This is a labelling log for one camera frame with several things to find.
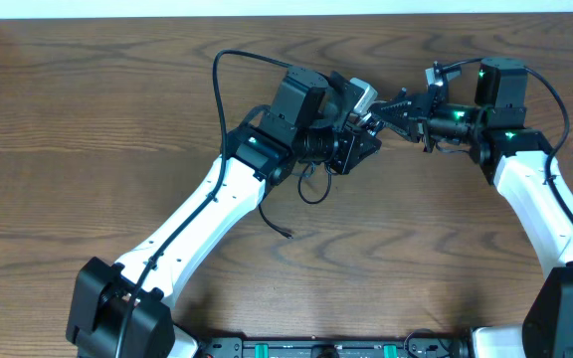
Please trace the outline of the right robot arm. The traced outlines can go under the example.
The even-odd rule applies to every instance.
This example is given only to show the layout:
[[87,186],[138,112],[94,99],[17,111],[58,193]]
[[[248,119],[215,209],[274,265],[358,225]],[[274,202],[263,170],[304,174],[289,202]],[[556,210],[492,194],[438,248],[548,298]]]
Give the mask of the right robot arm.
[[368,108],[426,151],[448,143],[465,152],[507,201],[534,248],[544,284],[519,324],[472,328],[452,342],[453,357],[573,357],[573,194],[557,161],[558,145],[525,126],[529,78],[541,75],[511,58],[478,58],[474,105],[449,101],[461,64],[426,71],[427,89],[378,100]]

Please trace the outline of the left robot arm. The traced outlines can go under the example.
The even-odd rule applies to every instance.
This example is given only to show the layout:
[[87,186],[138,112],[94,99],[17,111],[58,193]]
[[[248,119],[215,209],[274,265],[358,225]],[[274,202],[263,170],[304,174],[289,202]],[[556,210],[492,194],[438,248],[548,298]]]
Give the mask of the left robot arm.
[[66,338],[86,357],[193,357],[198,341],[171,311],[225,234],[297,162],[348,173],[379,141],[359,120],[377,97],[368,83],[290,67],[271,104],[253,107],[189,198],[149,238],[109,265],[80,270]]

